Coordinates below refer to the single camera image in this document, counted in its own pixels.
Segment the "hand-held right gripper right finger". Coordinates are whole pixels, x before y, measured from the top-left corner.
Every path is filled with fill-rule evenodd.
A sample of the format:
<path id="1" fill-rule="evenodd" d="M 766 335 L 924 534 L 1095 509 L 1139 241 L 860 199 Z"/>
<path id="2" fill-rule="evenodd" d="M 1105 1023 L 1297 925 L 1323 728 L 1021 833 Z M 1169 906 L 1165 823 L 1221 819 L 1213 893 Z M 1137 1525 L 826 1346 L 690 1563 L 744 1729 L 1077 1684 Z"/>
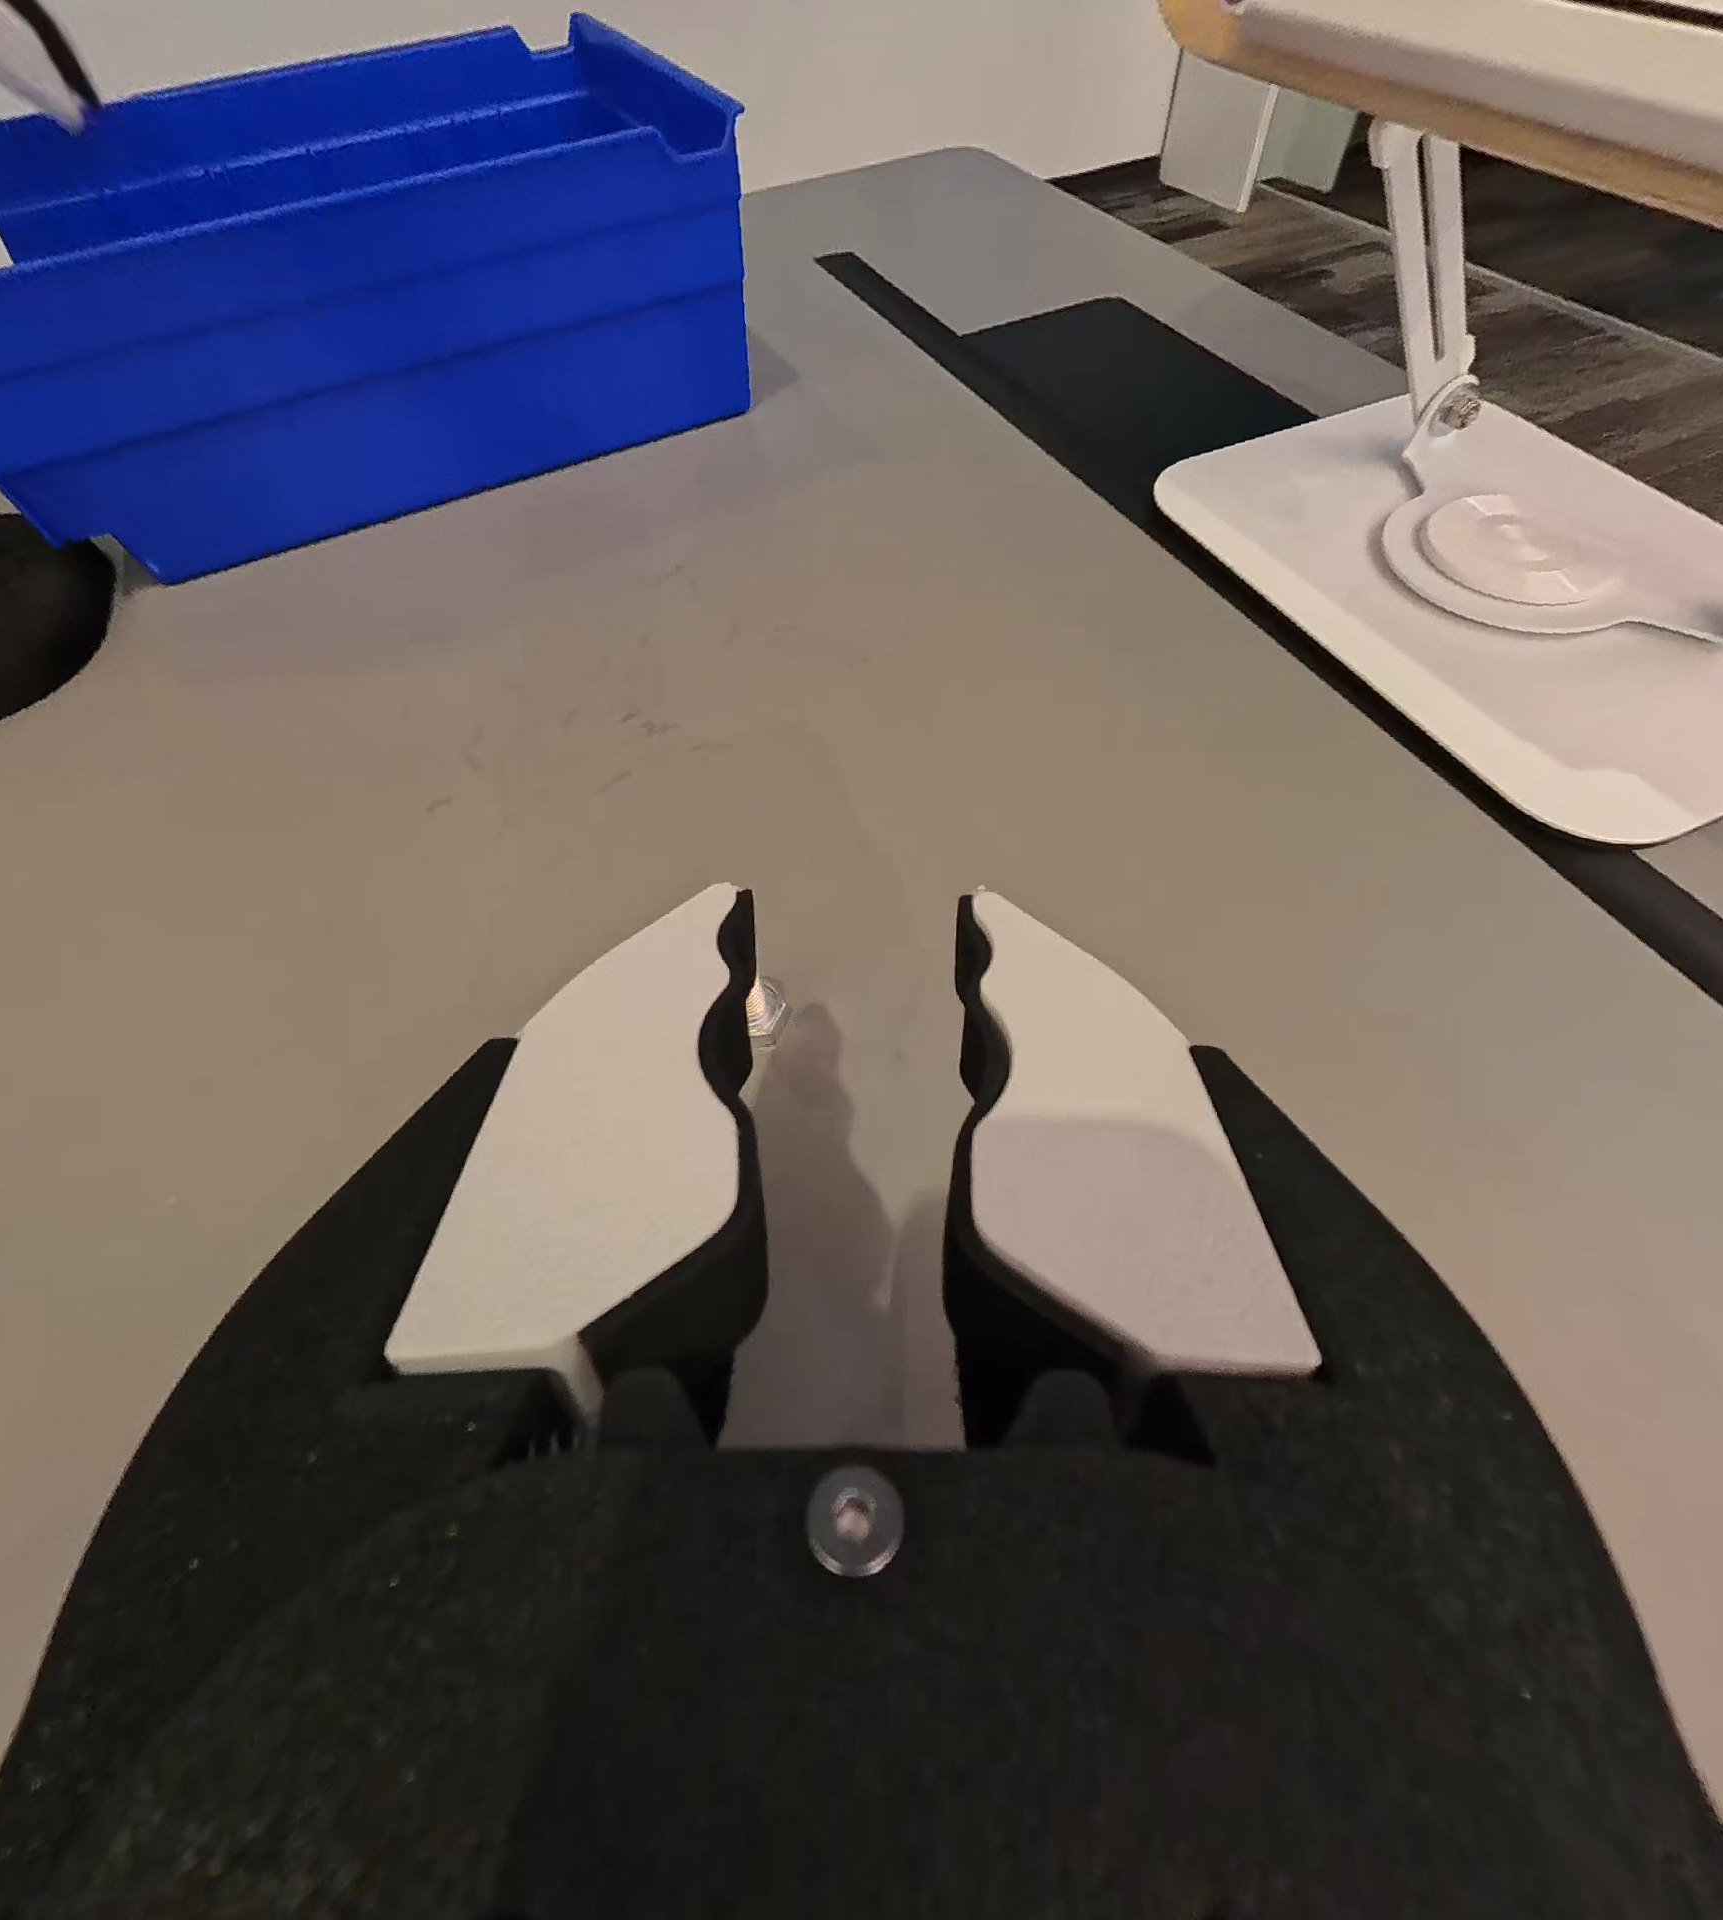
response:
<path id="1" fill-rule="evenodd" d="M 1295 1283 L 1185 1032 L 1127 976 L 982 886 L 956 912 L 960 1076 L 942 1297 L 970 1447 L 1047 1375 L 1175 1447 L 1183 1379 L 1311 1382 Z"/>

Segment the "wood and white document stand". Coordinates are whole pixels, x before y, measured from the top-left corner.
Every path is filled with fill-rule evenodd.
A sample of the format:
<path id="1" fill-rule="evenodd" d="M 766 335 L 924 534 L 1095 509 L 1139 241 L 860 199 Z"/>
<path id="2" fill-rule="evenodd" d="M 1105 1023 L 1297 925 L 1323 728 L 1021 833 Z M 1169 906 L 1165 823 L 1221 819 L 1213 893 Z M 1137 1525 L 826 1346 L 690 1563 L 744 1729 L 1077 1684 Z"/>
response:
<path id="1" fill-rule="evenodd" d="M 1161 469 L 1153 501 L 1531 822 L 1723 819 L 1723 526 L 1483 397 L 1461 150 L 1723 227 L 1723 4 L 1163 4 L 1369 118 L 1405 396 Z"/>

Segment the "blue plastic bin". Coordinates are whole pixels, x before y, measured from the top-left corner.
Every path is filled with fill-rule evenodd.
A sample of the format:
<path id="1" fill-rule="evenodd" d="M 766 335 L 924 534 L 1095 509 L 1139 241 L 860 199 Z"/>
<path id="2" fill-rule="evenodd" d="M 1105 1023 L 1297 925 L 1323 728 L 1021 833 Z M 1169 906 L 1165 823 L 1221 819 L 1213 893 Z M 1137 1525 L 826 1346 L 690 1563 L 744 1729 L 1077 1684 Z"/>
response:
<path id="1" fill-rule="evenodd" d="M 0 493 L 182 584 L 744 413 L 742 111 L 574 11 L 0 118 Z"/>

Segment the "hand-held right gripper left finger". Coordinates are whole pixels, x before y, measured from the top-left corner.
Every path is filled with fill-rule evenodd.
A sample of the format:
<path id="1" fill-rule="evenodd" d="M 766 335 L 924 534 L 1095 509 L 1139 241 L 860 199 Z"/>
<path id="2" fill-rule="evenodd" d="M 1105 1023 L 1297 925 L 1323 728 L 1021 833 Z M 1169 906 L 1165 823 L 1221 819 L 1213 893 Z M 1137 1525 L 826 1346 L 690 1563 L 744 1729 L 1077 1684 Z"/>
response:
<path id="1" fill-rule="evenodd" d="M 526 1020 L 394 1320 L 394 1374 L 552 1375 L 588 1424 L 660 1369 L 720 1432 L 770 1295 L 756 982 L 752 892 L 718 879 Z"/>

